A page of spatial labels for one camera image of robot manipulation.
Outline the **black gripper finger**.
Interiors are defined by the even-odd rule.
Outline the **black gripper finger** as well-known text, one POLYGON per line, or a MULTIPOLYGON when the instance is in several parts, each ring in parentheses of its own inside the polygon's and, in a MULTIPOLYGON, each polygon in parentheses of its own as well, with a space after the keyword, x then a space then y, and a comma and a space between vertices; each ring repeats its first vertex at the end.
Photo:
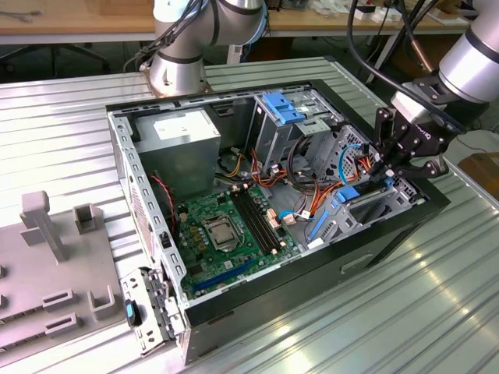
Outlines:
POLYGON ((398 178, 432 179, 449 172, 449 167, 442 155, 430 157, 421 166, 407 162, 392 169, 398 178))
POLYGON ((400 161, 400 140, 405 134, 405 123, 397 119, 395 111, 389 108, 378 108, 376 113, 374 144, 377 149, 377 160, 387 169, 393 169, 400 161))

